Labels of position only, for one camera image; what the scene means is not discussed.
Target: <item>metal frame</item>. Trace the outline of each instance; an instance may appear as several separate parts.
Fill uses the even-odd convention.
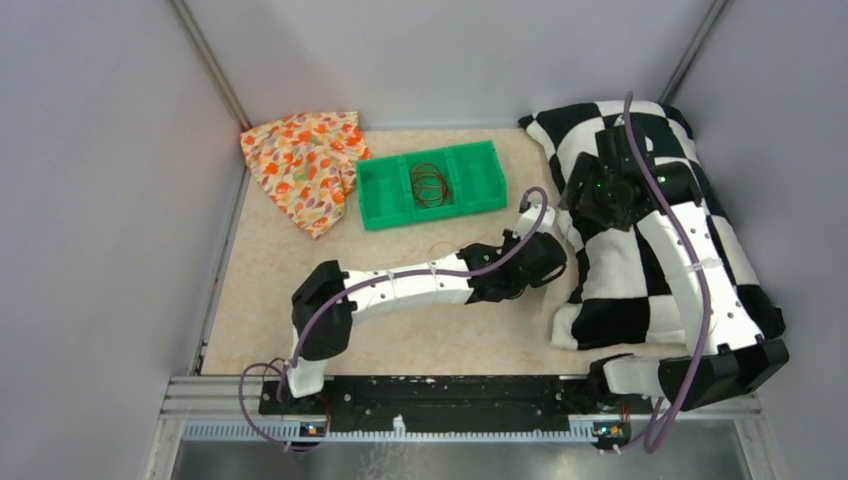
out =
[[[238,122],[242,130],[252,127],[248,115],[241,106],[238,96],[226,78],[209,44],[206,42],[200,28],[194,20],[185,0],[166,0],[172,7],[175,17],[184,29],[189,43],[195,50],[198,59],[206,69],[210,81],[222,97],[233,118]],[[660,102],[673,101],[675,94],[685,81],[694,61],[697,59],[705,40],[714,29],[720,15],[726,11],[729,0],[714,0],[704,20],[696,31],[692,41],[684,52],[677,68],[669,79]],[[212,324],[223,286],[227,264],[232,251],[238,220],[241,215],[244,198],[247,191],[250,174],[245,168],[242,173],[241,182],[232,203],[232,209],[228,212],[228,229],[223,248],[220,252],[216,275],[210,288],[209,300],[205,309],[205,318],[202,328],[197,333],[196,355],[194,356],[190,374],[193,376],[174,377],[168,386],[159,423],[154,435],[153,443],[148,457],[145,479],[166,480],[171,478],[174,462],[180,442],[185,432],[197,433],[198,428],[214,425],[231,426],[238,422],[242,425],[243,419],[236,402],[238,377],[237,376],[199,376],[202,367],[205,347],[211,334]],[[568,378],[582,378],[581,376],[568,376]],[[259,395],[261,390],[261,379],[249,377],[245,384],[246,402],[251,415],[258,417]],[[575,415],[570,419],[578,425],[581,422],[614,421],[618,418],[616,414],[604,415]],[[647,420],[646,415],[632,415],[633,420]],[[742,453],[752,479],[788,479],[785,467],[771,436],[768,424],[756,396],[748,396],[721,402],[715,405],[702,407],[692,412],[683,412],[678,416],[681,422],[687,421],[713,421],[732,420],[735,422],[739,435]],[[267,420],[260,419],[260,424],[285,425],[287,419]],[[356,437],[353,441],[405,441],[403,435],[387,436],[385,438]],[[214,435],[219,440],[241,439],[250,441],[249,437],[243,435],[242,428],[230,428],[221,430]],[[444,441],[440,438],[429,438],[433,441]],[[455,438],[454,441],[466,441],[464,438]],[[515,441],[515,438],[497,438],[497,441]]]

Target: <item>beige table surface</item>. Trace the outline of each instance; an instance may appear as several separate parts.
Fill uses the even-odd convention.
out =
[[[421,130],[365,132],[375,157],[492,140],[507,179],[506,209],[424,224],[365,232],[358,197],[326,235],[313,240],[299,230],[259,186],[250,182],[239,219],[204,374],[238,374],[254,362],[288,357],[291,295],[320,262],[371,270],[421,263],[469,243],[501,244],[518,218],[518,201],[543,185],[556,201],[541,147],[523,130]],[[551,318],[576,282],[569,252],[566,273],[546,288],[528,289],[513,301],[435,305],[395,312],[354,328],[350,346],[329,374],[574,374],[597,358],[624,351],[679,354],[678,346],[621,346],[569,352],[549,345]]]

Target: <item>green plastic container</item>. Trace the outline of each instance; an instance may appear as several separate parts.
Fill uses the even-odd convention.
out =
[[[412,194],[410,173],[431,163],[450,195],[426,207]],[[397,227],[506,207],[506,179],[492,142],[455,145],[356,163],[356,184],[365,230]]]

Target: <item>brown cord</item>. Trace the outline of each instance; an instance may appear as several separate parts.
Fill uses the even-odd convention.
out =
[[[412,196],[424,208],[441,207],[451,199],[447,179],[432,163],[419,163],[412,167],[409,181],[412,183]]]

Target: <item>checkered pillow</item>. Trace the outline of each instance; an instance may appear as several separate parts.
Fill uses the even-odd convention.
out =
[[[622,123],[620,101],[582,103],[524,117],[518,121],[542,144],[554,182],[562,194],[577,155],[597,155],[595,133]],[[715,192],[695,156],[692,129],[679,110],[634,102],[633,122],[647,138],[650,164],[682,161],[704,193],[707,225],[739,300],[766,338],[783,333],[774,307],[736,239]],[[671,290],[659,261],[637,228],[604,229],[577,213],[561,211],[557,222],[577,254],[579,280],[568,302],[554,315],[552,345],[585,350],[619,343],[683,343]]]

